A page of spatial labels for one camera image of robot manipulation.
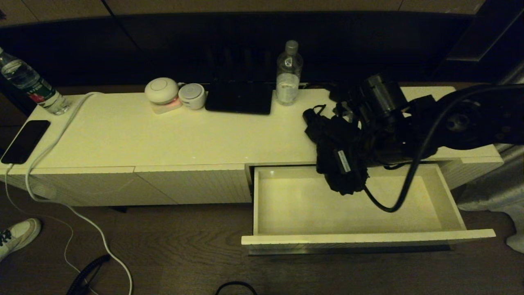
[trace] plastic bottle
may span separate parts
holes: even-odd
[[[298,42],[286,42],[286,51],[277,60],[277,102],[292,105],[297,99],[300,73],[304,62],[298,53]]]
[[[0,48],[0,68],[2,75],[9,82],[48,112],[61,115],[69,109],[69,101],[47,83],[31,66],[6,53],[2,48]]]

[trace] black shoelace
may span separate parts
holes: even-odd
[[[11,239],[11,231],[6,229],[5,231],[0,231],[0,247],[7,243],[7,240]]]

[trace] cabinet top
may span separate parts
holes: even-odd
[[[403,87],[402,91],[408,100],[429,94],[439,99],[454,88]],[[156,115],[143,93],[98,94],[86,100],[60,142],[36,168],[314,164],[315,146],[304,133],[302,113],[327,104],[323,114],[332,115],[335,103],[328,94],[324,89],[299,90],[297,102],[288,107],[273,99],[270,115],[187,108]],[[81,97],[68,97],[73,108]],[[15,165],[13,173],[26,169],[56,138],[70,114],[34,110],[28,120],[49,120],[51,126],[29,160]],[[441,147],[430,159],[476,156],[499,155],[492,145],[469,151]]]

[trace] black phone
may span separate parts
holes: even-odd
[[[2,157],[4,164],[24,164],[51,122],[32,120],[25,124]]]

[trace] sneaker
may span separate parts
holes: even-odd
[[[30,218],[5,231],[0,231],[0,261],[7,255],[27,246],[38,236],[40,229],[40,221]]]

